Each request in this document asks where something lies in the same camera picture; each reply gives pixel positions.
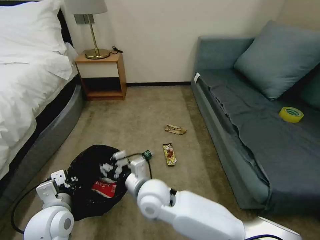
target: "tape roll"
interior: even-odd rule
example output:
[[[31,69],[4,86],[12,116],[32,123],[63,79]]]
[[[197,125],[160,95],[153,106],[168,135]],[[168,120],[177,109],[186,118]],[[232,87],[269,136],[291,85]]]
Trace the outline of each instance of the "tape roll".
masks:
[[[279,112],[279,116],[287,122],[297,123],[303,118],[304,114],[299,109],[283,107]]]

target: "brass lamp base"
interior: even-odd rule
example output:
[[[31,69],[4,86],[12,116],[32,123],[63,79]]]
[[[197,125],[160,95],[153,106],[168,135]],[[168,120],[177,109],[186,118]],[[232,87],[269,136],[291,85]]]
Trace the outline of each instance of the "brass lamp base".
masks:
[[[85,51],[84,55],[89,59],[102,59],[109,57],[110,52],[106,49],[95,48]]]

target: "sofa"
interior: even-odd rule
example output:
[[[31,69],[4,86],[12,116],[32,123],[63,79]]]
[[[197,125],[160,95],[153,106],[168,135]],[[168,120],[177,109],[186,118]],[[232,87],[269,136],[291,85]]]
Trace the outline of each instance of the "sofa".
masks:
[[[270,101],[234,69],[253,41],[201,36],[191,81],[194,97],[240,208],[318,215],[320,111],[297,96],[301,82],[320,80],[320,67]],[[301,110],[303,119],[281,119],[285,106]]]

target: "wooden nightstand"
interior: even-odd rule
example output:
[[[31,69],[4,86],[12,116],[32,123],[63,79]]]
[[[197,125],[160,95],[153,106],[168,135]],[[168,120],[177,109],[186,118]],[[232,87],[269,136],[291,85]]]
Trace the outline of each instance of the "wooden nightstand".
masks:
[[[125,99],[127,83],[121,53],[97,60],[81,53],[75,63],[88,101]]]

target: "white bedsheet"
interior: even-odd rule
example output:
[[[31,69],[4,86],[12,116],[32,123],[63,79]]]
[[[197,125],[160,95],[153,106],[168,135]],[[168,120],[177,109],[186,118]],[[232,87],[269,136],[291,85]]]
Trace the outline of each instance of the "white bedsheet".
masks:
[[[68,58],[73,60],[75,50],[70,45],[67,49]],[[52,54],[48,54],[51,60],[54,59]],[[9,164],[33,134],[36,117],[77,73],[71,62],[65,63],[65,56],[57,56],[57,60],[62,60],[60,64],[69,64],[72,73],[62,75],[57,72],[66,66],[50,66],[50,69],[56,68],[52,71],[39,61],[32,64],[33,58],[30,63],[0,61],[0,179],[9,171]]]

